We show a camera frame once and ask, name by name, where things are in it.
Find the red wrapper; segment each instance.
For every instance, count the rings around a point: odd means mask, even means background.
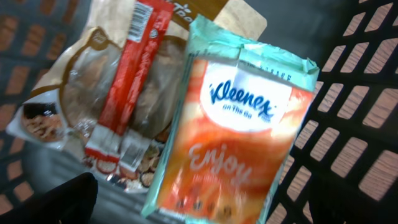
[[[148,70],[167,30],[174,6],[138,0],[113,84],[85,151],[89,156],[118,160],[121,138],[136,105]]]

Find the kleenex logo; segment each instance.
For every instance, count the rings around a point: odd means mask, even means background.
[[[292,87],[253,75],[235,66],[210,62],[200,90],[203,113],[212,122],[240,132],[278,124]]]
[[[216,101],[229,100],[230,102],[241,103],[243,106],[248,105],[254,110],[258,110],[258,117],[265,122],[270,122],[273,114],[271,112],[270,101],[265,100],[263,96],[254,96],[250,92],[245,92],[243,89],[237,90],[231,88],[231,80],[225,83],[218,84],[217,88],[212,88],[210,85],[211,102],[214,104]]]

